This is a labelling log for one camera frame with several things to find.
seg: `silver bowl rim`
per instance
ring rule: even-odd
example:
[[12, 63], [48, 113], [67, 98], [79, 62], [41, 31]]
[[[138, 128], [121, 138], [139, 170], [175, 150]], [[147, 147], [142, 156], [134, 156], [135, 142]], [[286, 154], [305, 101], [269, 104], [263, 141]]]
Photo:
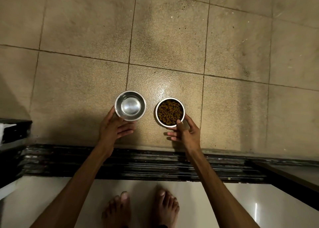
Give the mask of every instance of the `silver bowl rim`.
[[162, 126], [164, 126], [164, 127], [173, 128], [173, 127], [176, 127], [177, 125], [173, 125], [173, 126], [165, 125], [164, 123], [162, 123], [162, 122], [160, 121], [160, 119], [159, 119], [159, 117], [158, 117], [158, 115], [157, 115], [157, 110], [158, 110], [160, 104], [161, 104], [162, 102], [166, 101], [167, 99], [176, 100], [176, 101], [177, 101], [178, 103], [180, 103], [181, 106], [183, 107], [183, 117], [182, 117], [181, 121], [183, 121], [183, 120], [184, 120], [184, 117], [185, 117], [185, 107], [184, 107], [183, 103], [182, 103], [180, 100], [178, 100], [178, 99], [176, 99], [176, 98], [173, 98], [173, 97], [168, 97], [168, 98], [162, 99], [162, 100], [157, 104], [156, 109], [155, 109], [155, 115], [156, 115], [157, 121], [158, 121]]
[[139, 96], [142, 97], [142, 99], [143, 99], [143, 101], [144, 101], [144, 106], [145, 106], [145, 108], [144, 108], [144, 111], [143, 111], [143, 113], [141, 114], [140, 117], [138, 117], [138, 118], [136, 118], [136, 119], [133, 119], [133, 120], [124, 119], [125, 121], [137, 121], [137, 120], [140, 119], [140, 118], [145, 114], [145, 112], [146, 112], [146, 101], [145, 101], [144, 97], [143, 97], [140, 93], [138, 93], [138, 92], [136, 92], [136, 91], [126, 90], [126, 91], [122, 92], [121, 94], [119, 94], [119, 96], [116, 98], [115, 104], [114, 104], [115, 112], [116, 112], [116, 114], [117, 114], [119, 117], [121, 117], [121, 116], [119, 115], [119, 113], [117, 112], [116, 104], [117, 104], [118, 99], [121, 97], [121, 95], [123, 95], [123, 94], [125, 94], [125, 93], [127, 93], [127, 92], [134, 92], [134, 93], [138, 94]]

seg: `white floor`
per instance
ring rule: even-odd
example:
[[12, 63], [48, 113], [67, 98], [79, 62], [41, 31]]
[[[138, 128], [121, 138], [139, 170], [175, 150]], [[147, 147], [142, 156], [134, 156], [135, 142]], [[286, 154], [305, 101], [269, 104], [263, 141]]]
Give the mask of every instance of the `white floor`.
[[[5, 199], [1, 228], [29, 227], [69, 178], [23, 177], [17, 190]], [[147, 227], [157, 185], [178, 198], [181, 210], [176, 228], [218, 227], [201, 183], [95, 180], [80, 213], [76, 228], [102, 227], [101, 212], [114, 195], [131, 194], [131, 227]], [[261, 227], [318, 227], [319, 212], [271, 185], [226, 184]]]

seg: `bare foot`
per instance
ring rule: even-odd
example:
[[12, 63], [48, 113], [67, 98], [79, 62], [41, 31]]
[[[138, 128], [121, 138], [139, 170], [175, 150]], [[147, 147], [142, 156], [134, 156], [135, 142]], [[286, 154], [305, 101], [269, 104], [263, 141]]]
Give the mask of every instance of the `bare foot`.
[[160, 189], [156, 192], [155, 203], [153, 207], [153, 226], [165, 225], [168, 228], [174, 228], [179, 212], [177, 198], [169, 191]]
[[111, 199], [102, 213], [104, 227], [122, 228], [127, 227], [131, 220], [130, 196], [123, 192], [120, 196]]

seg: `dry pet food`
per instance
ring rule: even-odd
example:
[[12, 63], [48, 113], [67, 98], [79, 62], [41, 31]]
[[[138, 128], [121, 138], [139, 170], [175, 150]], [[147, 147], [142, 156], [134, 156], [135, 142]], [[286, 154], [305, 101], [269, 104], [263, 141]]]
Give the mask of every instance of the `dry pet food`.
[[183, 108], [177, 101], [168, 99], [160, 104], [157, 115], [163, 124], [173, 126], [183, 117]]

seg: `stainless steel bowl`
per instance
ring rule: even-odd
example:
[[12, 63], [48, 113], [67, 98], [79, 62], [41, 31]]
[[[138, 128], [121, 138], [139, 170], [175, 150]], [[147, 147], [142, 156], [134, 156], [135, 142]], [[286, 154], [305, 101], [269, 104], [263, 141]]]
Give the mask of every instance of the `stainless steel bowl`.
[[162, 99], [162, 100], [157, 104], [156, 109], [155, 109], [155, 116], [156, 116], [157, 121], [158, 121], [162, 126], [164, 126], [164, 127], [170, 127], [170, 128], [172, 128], [172, 127], [176, 127], [176, 125], [172, 125], [172, 126], [165, 125], [164, 123], [162, 123], [162, 122], [160, 121], [160, 119], [159, 119], [159, 117], [158, 117], [158, 108], [159, 108], [159, 106], [161, 105], [161, 103], [163, 103], [163, 102], [166, 101], [167, 99], [172, 99], [172, 100], [177, 101], [178, 103], [181, 104], [182, 109], [183, 109], [183, 117], [181, 118], [181, 121], [183, 121], [183, 120], [184, 120], [184, 117], [185, 117], [185, 108], [184, 108], [184, 105], [182, 104], [181, 101], [179, 101], [179, 100], [176, 99], [176, 98], [172, 98], [172, 97]]
[[137, 121], [146, 111], [144, 97], [136, 91], [125, 91], [115, 100], [115, 112], [126, 121]]

